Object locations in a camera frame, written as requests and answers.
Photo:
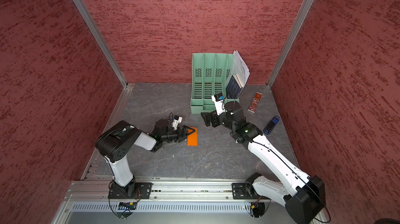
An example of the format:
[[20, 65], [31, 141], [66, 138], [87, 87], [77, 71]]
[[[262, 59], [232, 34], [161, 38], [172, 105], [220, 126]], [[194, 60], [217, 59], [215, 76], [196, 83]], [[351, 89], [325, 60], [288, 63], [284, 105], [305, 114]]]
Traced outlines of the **left base circuit board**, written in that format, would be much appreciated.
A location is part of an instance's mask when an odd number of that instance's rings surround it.
[[137, 202], [120, 202], [118, 205], [118, 210], [136, 210]]

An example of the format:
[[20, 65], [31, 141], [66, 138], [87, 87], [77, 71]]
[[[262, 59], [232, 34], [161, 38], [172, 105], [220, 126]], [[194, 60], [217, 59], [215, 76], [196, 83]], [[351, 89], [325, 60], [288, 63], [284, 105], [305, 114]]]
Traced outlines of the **green file organizer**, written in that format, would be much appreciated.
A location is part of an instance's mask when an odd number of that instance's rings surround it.
[[233, 54], [192, 54], [192, 114], [215, 110], [211, 97], [219, 93], [226, 94], [226, 80], [232, 63]]

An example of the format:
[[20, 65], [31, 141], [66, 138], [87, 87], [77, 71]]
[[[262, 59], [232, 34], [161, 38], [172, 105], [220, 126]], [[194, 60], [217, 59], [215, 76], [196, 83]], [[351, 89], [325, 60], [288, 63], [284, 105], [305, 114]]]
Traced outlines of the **front aluminium rail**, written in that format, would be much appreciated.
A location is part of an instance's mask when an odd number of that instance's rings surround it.
[[[69, 201], [107, 201], [109, 184], [111, 180], [81, 180], [71, 183], [70, 188], [63, 197], [64, 202]], [[257, 179], [228, 180], [228, 179], [189, 179], [189, 178], [139, 178], [137, 182], [151, 182], [153, 184], [150, 198], [145, 200], [114, 199], [112, 201], [189, 201], [189, 202], [228, 202], [253, 200], [234, 200], [232, 195], [232, 183], [245, 182], [251, 184], [255, 191], [264, 197], [277, 203], [285, 203], [284, 198], [295, 196], [302, 188], [309, 189], [310, 186], [296, 179], [289, 187], [281, 182], [275, 182], [260, 177]]]

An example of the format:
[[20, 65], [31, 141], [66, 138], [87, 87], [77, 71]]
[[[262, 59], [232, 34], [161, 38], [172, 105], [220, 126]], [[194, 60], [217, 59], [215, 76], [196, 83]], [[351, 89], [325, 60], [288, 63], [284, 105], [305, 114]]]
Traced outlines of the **dark blue notebook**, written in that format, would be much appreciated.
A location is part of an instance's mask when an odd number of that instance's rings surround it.
[[226, 86], [226, 96], [228, 99], [237, 99], [243, 90], [243, 86], [237, 76], [234, 74]]

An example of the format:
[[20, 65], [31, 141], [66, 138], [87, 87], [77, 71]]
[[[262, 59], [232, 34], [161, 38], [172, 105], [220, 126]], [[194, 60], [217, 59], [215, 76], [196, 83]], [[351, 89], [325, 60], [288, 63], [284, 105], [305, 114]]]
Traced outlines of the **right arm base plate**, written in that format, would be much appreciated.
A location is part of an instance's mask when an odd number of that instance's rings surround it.
[[269, 200], [268, 197], [264, 197], [259, 195], [254, 187], [245, 182], [237, 182], [237, 183], [232, 183], [232, 195], [234, 200], [253, 200], [257, 201], [258, 199], [261, 200]]

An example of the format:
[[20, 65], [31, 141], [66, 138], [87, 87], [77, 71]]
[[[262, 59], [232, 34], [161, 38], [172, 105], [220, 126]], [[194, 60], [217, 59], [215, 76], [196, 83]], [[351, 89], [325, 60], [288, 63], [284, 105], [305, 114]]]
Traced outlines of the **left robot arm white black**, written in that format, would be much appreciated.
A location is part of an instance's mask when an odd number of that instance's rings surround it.
[[105, 158], [112, 172], [112, 181], [108, 188], [108, 198], [114, 199], [149, 199], [153, 184], [136, 182], [127, 154], [132, 147], [140, 147], [150, 152], [157, 152], [165, 142], [180, 143], [184, 140], [196, 140], [196, 128], [179, 126], [181, 117], [160, 119], [151, 133], [145, 133], [126, 121], [120, 121], [104, 132], [95, 147]]

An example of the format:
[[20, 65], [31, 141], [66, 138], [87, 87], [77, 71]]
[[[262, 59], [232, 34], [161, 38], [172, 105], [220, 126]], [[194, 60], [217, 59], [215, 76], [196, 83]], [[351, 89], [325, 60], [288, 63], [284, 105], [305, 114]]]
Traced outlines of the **small red box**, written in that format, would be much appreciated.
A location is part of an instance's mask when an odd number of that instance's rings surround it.
[[258, 107], [258, 105], [260, 103], [260, 100], [262, 98], [262, 95], [263, 94], [260, 93], [260, 92], [256, 92], [255, 93], [255, 96], [253, 97], [252, 102], [250, 103], [250, 105], [248, 107], [248, 111], [249, 112], [251, 112], [251, 113], [255, 113], [256, 112], [257, 107]]

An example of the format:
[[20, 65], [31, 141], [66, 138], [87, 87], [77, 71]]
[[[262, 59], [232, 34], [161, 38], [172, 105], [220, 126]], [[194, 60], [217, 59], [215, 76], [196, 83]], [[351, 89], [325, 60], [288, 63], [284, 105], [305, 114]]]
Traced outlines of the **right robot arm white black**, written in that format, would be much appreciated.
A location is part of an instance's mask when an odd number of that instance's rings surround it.
[[231, 137], [258, 157], [278, 178], [271, 181], [261, 174], [248, 178], [247, 184], [259, 197], [269, 198], [285, 207], [297, 224], [310, 224], [326, 208], [323, 180], [311, 177], [282, 155], [254, 124], [248, 122], [238, 103], [216, 102], [216, 109], [201, 113], [207, 127], [220, 125], [230, 130]]

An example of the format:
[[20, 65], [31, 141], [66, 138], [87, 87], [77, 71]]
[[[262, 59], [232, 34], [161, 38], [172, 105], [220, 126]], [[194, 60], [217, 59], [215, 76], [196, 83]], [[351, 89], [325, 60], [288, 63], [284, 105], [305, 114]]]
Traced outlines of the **left aluminium frame post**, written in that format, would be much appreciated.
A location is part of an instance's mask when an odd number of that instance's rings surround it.
[[87, 27], [89, 28], [92, 36], [94, 37], [95, 41], [97, 42], [98, 46], [100, 47], [102, 53], [106, 57], [109, 65], [111, 66], [112, 70], [114, 71], [115, 75], [117, 76], [118, 80], [120, 81], [122, 87], [126, 89], [129, 85], [127, 79], [125, 78], [123, 72], [121, 71], [117, 61], [115, 60], [110, 48], [108, 47], [101, 31], [99, 30], [98, 26], [96, 25], [93, 17], [91, 16], [87, 6], [85, 5], [83, 0], [72, 0], [76, 8], [78, 9], [80, 15], [82, 16], [84, 22], [86, 23]]

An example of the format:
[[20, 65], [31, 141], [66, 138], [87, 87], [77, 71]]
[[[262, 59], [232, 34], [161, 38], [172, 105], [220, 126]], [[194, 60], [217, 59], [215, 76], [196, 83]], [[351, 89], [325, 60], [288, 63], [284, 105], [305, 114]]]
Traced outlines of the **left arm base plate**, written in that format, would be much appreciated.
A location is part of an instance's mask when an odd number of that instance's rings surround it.
[[153, 184], [150, 182], [132, 182], [122, 187], [111, 182], [109, 186], [109, 199], [149, 199]]

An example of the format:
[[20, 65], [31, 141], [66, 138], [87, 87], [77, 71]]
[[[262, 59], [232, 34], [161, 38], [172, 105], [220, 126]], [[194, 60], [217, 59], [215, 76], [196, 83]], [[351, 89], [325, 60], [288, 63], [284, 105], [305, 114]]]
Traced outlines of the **aluminium frame post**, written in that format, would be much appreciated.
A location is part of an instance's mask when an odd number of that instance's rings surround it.
[[110, 48], [108, 47], [101, 31], [99, 30], [98, 26], [96, 25], [93, 17], [91, 16], [87, 6], [85, 5], [83, 0], [72, 0], [76, 8], [78, 9], [80, 15], [82, 16], [84, 22], [86, 23], [87, 27], [89, 28], [92, 36], [94, 37], [95, 41], [97, 42], [98, 46], [100, 47], [102, 53], [106, 57], [109, 65], [111, 66], [112, 70], [114, 71], [115, 75], [117, 76], [118, 80], [120, 81], [122, 87], [126, 89], [129, 85], [127, 79], [125, 78], [123, 72], [121, 71], [117, 61], [115, 60]]
[[269, 87], [272, 87], [274, 84], [276, 78], [278, 77], [278, 74], [285, 62], [285, 59], [287, 58], [291, 47], [308, 15], [308, 12], [313, 4], [314, 0], [303, 0], [301, 7], [297, 13], [297, 16], [294, 20], [294, 23], [291, 27], [291, 30], [287, 36], [287, 39], [282, 47], [282, 50], [277, 58], [277, 61], [272, 69], [272, 72], [266, 82], [266, 85]]

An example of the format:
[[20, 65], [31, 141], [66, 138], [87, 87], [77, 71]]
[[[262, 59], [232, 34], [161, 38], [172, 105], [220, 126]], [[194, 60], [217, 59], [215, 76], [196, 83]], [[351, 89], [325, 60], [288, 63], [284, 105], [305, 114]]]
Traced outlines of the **orange square paper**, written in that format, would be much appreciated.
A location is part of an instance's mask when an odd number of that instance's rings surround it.
[[198, 145], [198, 130], [196, 130], [195, 134], [187, 137], [187, 145], [192, 147], [196, 147]]

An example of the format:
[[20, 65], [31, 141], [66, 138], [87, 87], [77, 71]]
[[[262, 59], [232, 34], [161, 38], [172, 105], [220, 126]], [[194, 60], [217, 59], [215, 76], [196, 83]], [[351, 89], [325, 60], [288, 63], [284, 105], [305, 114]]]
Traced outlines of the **white paper sheets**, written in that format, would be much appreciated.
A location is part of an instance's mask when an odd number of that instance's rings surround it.
[[233, 75], [237, 76], [240, 85], [244, 88], [250, 76], [250, 70], [237, 50], [233, 52], [233, 62], [226, 79], [226, 87]]

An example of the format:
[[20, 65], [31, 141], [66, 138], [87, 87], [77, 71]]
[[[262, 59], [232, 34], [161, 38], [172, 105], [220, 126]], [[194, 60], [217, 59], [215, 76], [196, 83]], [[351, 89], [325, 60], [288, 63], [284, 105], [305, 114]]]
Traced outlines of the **right aluminium frame post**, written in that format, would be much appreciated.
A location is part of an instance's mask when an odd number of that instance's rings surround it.
[[269, 87], [272, 87], [274, 84], [276, 78], [278, 77], [278, 74], [285, 62], [285, 59], [287, 58], [291, 47], [308, 15], [308, 12], [313, 4], [314, 0], [303, 0], [301, 7], [297, 13], [297, 16], [294, 20], [294, 23], [291, 27], [291, 30], [287, 36], [287, 39], [282, 47], [282, 50], [277, 58], [277, 61], [272, 69], [272, 72], [266, 82], [266, 85]]

